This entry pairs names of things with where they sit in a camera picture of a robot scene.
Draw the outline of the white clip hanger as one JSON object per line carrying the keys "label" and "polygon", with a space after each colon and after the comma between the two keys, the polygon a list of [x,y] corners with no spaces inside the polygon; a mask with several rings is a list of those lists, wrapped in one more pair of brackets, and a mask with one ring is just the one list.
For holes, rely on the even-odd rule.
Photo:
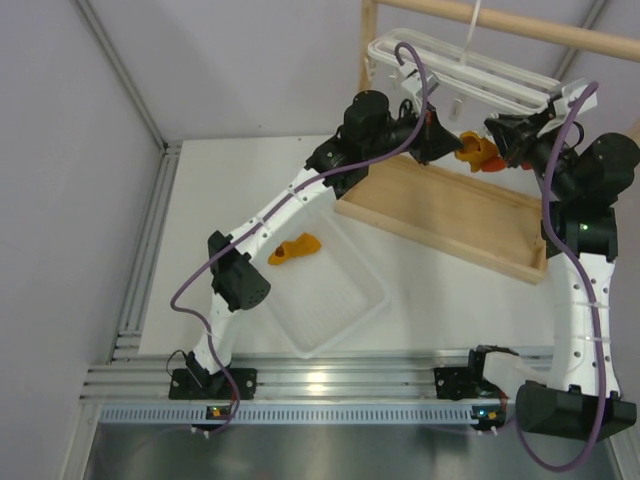
{"label": "white clip hanger", "polygon": [[410,29],[377,33],[378,3],[361,3],[360,88],[370,87],[378,66],[394,70],[392,78],[400,85],[399,68],[408,63],[416,66],[423,80],[426,72],[439,78],[439,86],[457,94],[451,107],[456,118],[464,100],[472,98],[499,113],[530,115],[540,112],[549,100],[550,91],[560,82],[556,79],[513,66],[471,51],[471,43],[482,3],[475,2],[469,15],[469,28],[464,44],[456,46]]}

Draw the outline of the wooden hanging rack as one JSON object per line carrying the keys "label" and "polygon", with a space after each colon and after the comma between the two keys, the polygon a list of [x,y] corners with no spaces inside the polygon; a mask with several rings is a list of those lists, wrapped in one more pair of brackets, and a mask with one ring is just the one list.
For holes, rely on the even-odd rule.
{"label": "wooden hanging rack", "polygon": [[[469,24],[472,6],[456,1],[404,1],[401,8]],[[479,26],[520,37],[564,45],[628,61],[639,58],[636,39],[581,27],[538,20],[481,8]],[[522,273],[507,273],[483,264],[487,254],[472,240],[478,227],[497,224],[493,214],[516,212],[529,220],[541,208],[541,236],[545,241],[546,267],[524,266]],[[338,201],[339,214],[412,241],[438,249],[492,271],[530,284],[540,283],[547,272],[547,243],[542,228],[539,199],[438,166],[421,166],[405,156],[395,156],[372,166],[369,176]]]}

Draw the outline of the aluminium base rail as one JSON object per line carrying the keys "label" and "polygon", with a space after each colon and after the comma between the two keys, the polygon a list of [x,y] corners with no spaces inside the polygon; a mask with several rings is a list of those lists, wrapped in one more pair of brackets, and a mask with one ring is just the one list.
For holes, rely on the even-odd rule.
{"label": "aluminium base rail", "polygon": [[[426,400],[436,397],[434,370],[467,364],[466,350],[418,354],[333,356],[315,359],[238,356],[236,368],[257,371],[256,402]],[[180,357],[136,356],[89,368],[80,398],[93,402],[160,401],[168,398],[169,373]]]}

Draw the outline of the orange sock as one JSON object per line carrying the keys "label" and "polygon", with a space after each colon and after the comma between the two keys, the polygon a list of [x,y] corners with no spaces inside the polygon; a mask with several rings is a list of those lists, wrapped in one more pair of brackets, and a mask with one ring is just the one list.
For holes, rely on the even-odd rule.
{"label": "orange sock", "polygon": [[493,157],[489,160],[486,160],[482,165],[481,165],[481,171],[482,172],[487,172],[487,173],[496,173],[505,169],[516,169],[519,168],[521,170],[524,171],[529,171],[532,169],[532,166],[530,163],[528,162],[523,162],[519,165],[515,165],[515,164],[509,164],[508,162],[506,162],[503,158],[501,157]]}

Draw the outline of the white plastic tray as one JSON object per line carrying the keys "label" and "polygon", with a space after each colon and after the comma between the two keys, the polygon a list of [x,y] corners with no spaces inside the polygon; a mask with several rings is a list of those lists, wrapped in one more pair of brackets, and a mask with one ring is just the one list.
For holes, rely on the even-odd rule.
{"label": "white plastic tray", "polygon": [[329,351],[376,317],[390,302],[390,287],[337,222],[335,212],[305,221],[291,240],[308,233],[318,252],[263,263],[259,271],[271,291],[258,309],[290,352],[309,359]]}

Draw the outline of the aluminium corner frame post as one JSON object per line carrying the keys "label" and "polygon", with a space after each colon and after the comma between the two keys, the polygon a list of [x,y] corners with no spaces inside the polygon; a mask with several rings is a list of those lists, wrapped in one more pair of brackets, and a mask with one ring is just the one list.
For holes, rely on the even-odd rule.
{"label": "aluminium corner frame post", "polygon": [[97,42],[100,51],[118,80],[125,96],[136,111],[146,132],[156,147],[161,152],[164,152],[167,148],[167,142],[92,3],[87,0],[72,0],[71,3],[86,23],[91,36]]}

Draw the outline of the yellow sock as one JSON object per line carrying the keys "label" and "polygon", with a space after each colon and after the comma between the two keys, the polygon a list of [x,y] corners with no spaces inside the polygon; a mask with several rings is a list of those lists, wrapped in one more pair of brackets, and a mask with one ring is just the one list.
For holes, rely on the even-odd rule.
{"label": "yellow sock", "polygon": [[309,233],[303,233],[296,240],[282,242],[269,256],[268,264],[279,266],[294,258],[313,255],[321,248],[319,239]]}
{"label": "yellow sock", "polygon": [[454,156],[469,165],[472,173],[480,172],[481,165],[493,157],[499,157],[496,145],[486,137],[481,137],[473,131],[459,135],[462,147],[454,152]]}

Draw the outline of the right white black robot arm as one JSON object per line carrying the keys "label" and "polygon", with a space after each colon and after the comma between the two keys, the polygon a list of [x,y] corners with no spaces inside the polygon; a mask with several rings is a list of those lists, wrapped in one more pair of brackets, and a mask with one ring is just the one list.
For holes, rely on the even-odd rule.
{"label": "right white black robot arm", "polygon": [[543,236],[554,291],[551,367],[541,374],[509,348],[470,351],[466,382],[515,403],[521,431],[595,443],[635,425],[611,360],[609,289],[618,257],[614,204],[631,186],[639,147],[604,133],[582,153],[555,148],[554,130],[524,150],[543,180]]}

